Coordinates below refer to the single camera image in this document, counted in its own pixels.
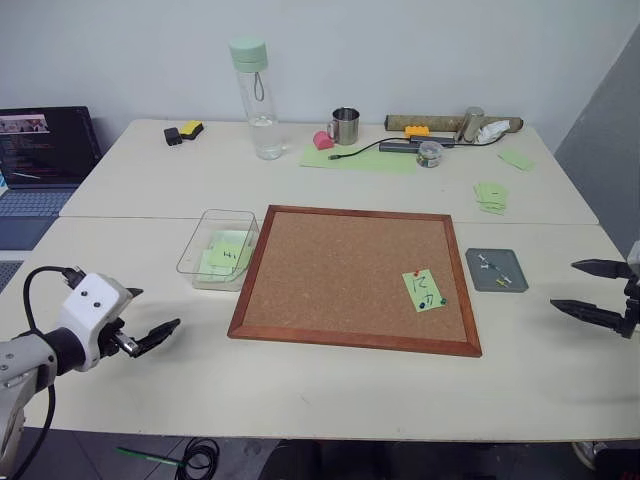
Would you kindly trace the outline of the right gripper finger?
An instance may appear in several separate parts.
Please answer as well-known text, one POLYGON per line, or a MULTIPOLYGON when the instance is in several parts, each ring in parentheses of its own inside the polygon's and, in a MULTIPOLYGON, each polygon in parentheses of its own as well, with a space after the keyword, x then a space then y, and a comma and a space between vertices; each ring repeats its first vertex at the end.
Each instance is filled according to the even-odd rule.
POLYGON ((570 315, 586 323, 619 331, 623 317, 613 311, 604 310, 595 304, 578 300, 551 299, 550 303, 561 312, 570 315))
POLYGON ((593 276, 610 279, 631 279, 632 270, 625 262, 602 259, 586 259, 573 262, 571 266, 593 276))

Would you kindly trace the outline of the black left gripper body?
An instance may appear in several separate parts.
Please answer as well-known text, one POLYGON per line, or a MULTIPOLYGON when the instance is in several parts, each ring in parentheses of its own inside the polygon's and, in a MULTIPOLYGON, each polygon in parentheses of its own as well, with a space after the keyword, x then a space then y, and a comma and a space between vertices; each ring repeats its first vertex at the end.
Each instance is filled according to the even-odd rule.
POLYGON ((132 337, 122 331, 124 326, 125 322, 121 318, 116 318, 100 330, 98 346, 101 358, 111 357, 119 351, 124 351, 132 358, 138 355, 140 346, 132 337))

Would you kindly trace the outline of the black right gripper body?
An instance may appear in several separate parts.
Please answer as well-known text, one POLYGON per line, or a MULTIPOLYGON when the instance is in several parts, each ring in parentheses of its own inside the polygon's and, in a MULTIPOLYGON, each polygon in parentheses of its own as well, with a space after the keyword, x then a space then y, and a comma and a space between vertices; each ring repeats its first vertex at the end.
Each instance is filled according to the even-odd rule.
POLYGON ((628 280, 624 294, 626 309, 619 333, 622 337, 630 339, 639 324, 639 278, 637 276, 628 280))

